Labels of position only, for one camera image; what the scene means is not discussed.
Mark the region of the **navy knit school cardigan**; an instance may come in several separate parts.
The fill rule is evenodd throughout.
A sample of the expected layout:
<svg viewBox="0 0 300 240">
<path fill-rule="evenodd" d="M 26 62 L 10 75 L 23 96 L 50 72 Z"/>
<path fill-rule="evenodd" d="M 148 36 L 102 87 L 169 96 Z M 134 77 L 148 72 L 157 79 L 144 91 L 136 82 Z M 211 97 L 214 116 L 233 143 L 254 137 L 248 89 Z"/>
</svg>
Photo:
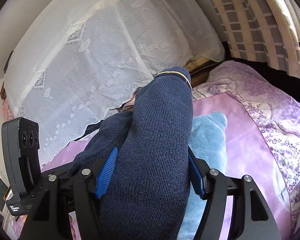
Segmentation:
<svg viewBox="0 0 300 240">
<path fill-rule="evenodd" d="M 107 239 L 176 239 L 190 191 L 193 105 L 189 72 L 163 70 L 136 95 L 133 110 L 108 117 L 69 168 L 74 176 L 118 149 L 101 197 Z"/>
</svg>

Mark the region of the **light blue fleece garment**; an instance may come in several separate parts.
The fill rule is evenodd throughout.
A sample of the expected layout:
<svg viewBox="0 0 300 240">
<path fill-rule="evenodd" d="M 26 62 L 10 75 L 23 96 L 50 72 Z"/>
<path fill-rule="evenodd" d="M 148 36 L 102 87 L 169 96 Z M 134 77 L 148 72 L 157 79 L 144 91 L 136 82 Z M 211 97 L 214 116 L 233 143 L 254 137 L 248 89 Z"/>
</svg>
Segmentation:
<svg viewBox="0 0 300 240">
<path fill-rule="evenodd" d="M 203 159 L 210 168 L 225 173 L 227 164 L 225 130 L 226 116 L 221 112 L 199 115 L 192 120 L 189 147 L 195 157 Z M 206 201 L 195 194 L 193 187 L 177 239 L 193 239 L 202 218 Z"/>
</svg>

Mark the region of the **pink satin bedspread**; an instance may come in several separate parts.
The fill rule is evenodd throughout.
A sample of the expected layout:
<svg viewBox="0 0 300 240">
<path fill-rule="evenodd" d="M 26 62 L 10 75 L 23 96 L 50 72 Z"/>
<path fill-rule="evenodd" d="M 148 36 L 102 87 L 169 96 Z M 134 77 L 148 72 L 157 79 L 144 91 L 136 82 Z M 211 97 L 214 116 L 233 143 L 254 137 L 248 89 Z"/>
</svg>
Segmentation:
<svg viewBox="0 0 300 240">
<path fill-rule="evenodd" d="M 249 175 L 264 196 L 277 223 L 280 239 L 300 239 L 300 218 L 279 201 L 294 190 L 287 170 L 300 173 L 300 104 L 272 86 L 253 68 L 226 61 L 210 72 L 206 83 L 191 87 L 193 117 L 221 112 L 226 116 L 227 177 Z M 233 197 L 226 199 L 219 239 L 228 239 Z"/>
</svg>

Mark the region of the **white lace cover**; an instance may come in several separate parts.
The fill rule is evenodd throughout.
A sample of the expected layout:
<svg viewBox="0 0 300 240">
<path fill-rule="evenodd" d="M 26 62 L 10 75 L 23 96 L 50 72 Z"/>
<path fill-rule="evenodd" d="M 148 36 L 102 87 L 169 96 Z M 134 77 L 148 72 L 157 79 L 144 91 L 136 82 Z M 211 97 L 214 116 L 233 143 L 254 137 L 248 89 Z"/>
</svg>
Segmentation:
<svg viewBox="0 0 300 240">
<path fill-rule="evenodd" d="M 157 73 L 199 57 L 220 62 L 224 48 L 195 0 L 53 0 L 4 85 L 13 115 L 39 125 L 45 165 Z"/>
</svg>

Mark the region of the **checked curtain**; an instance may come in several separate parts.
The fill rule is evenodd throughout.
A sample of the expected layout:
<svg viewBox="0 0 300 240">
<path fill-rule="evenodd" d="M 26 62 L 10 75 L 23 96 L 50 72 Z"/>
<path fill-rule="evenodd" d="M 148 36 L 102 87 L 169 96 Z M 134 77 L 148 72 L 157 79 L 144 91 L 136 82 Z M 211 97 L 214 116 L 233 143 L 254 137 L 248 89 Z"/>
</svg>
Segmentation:
<svg viewBox="0 0 300 240">
<path fill-rule="evenodd" d="M 210 0 L 230 55 L 300 79 L 300 46 L 284 0 Z"/>
</svg>

